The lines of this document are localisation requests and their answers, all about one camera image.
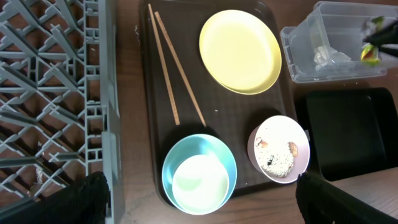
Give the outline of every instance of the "chopstick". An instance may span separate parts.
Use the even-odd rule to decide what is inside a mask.
[[[152,27],[154,28],[157,51],[159,52],[160,62],[162,64],[162,70],[163,70],[163,74],[164,74],[164,79],[166,81],[167,92],[169,93],[170,104],[172,105],[175,125],[179,125],[180,119],[178,118],[177,107],[175,106],[172,85],[170,83],[169,73],[167,72],[166,61],[164,60],[162,45],[160,44],[159,34],[157,33],[156,23],[155,23],[155,19],[154,19],[154,13],[152,12],[152,8],[151,8],[150,4],[148,4],[148,7],[149,7],[150,19],[152,21]]]
[[[193,102],[193,105],[195,106],[195,109],[197,110],[197,113],[198,113],[198,115],[199,115],[200,121],[201,121],[201,123],[204,125],[204,127],[206,127],[205,119],[203,118],[203,115],[201,114],[201,111],[200,111],[200,108],[199,108],[197,99],[195,98],[195,95],[194,95],[193,92],[192,92],[192,89],[191,89],[191,86],[189,85],[187,76],[185,75],[185,72],[184,72],[184,70],[182,69],[180,60],[179,60],[178,57],[177,57],[177,53],[175,53],[175,50],[174,50],[172,41],[170,40],[170,37],[169,37],[169,35],[167,34],[166,28],[165,28],[165,26],[164,26],[164,24],[163,24],[163,22],[162,22],[162,19],[160,18],[160,15],[159,15],[158,12],[155,12],[155,17],[156,17],[156,19],[157,19],[157,22],[159,23],[160,29],[162,30],[164,39],[166,39],[167,45],[168,45],[169,48],[170,48],[170,51],[171,51],[171,53],[172,53],[172,55],[173,55],[173,58],[174,58],[174,61],[175,61],[175,63],[177,64],[178,70],[180,71],[182,80],[184,81],[185,87],[186,87],[187,90],[188,90],[188,93],[189,93],[189,95],[190,95],[190,97],[191,97],[191,100],[192,100],[192,102]]]

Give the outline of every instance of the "dark serving tray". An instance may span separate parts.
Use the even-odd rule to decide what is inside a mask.
[[[167,70],[181,125],[176,126],[160,65],[148,3],[159,11],[188,81],[197,98],[207,128],[201,125],[170,49],[159,29]],[[199,53],[199,34],[213,14],[227,9],[246,11],[262,20],[278,38],[274,16],[259,1],[146,0],[141,2],[141,44],[149,113],[152,162],[157,193],[171,205],[162,186],[162,166],[170,148],[185,136],[206,133],[220,138],[234,154],[238,179],[232,197],[281,186],[258,172],[250,163],[246,146],[251,131],[266,118],[284,114],[295,118],[288,80],[282,72],[278,81],[258,95],[240,95],[219,85],[207,72]]]
[[[297,102],[311,169],[329,181],[398,166],[398,115],[385,88],[322,90]]]

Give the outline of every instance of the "dish rack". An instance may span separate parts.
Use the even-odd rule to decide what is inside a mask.
[[[112,0],[8,0],[0,12],[0,219],[102,170],[124,213]]]

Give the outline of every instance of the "light blue bowl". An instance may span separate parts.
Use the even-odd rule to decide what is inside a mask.
[[[223,206],[231,197],[236,184],[236,163],[228,146],[216,137],[207,134],[193,134],[177,142],[169,151],[163,163],[162,182],[167,197],[179,210],[182,209],[173,196],[173,176],[179,165],[189,157],[196,155],[216,156],[224,165],[229,178],[228,193],[224,201],[218,207]]]

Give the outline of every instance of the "yellow plate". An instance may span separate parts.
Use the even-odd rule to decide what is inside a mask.
[[[257,94],[278,79],[282,56],[271,30],[257,17],[238,10],[211,16],[200,32],[199,49],[213,78],[241,94]]]

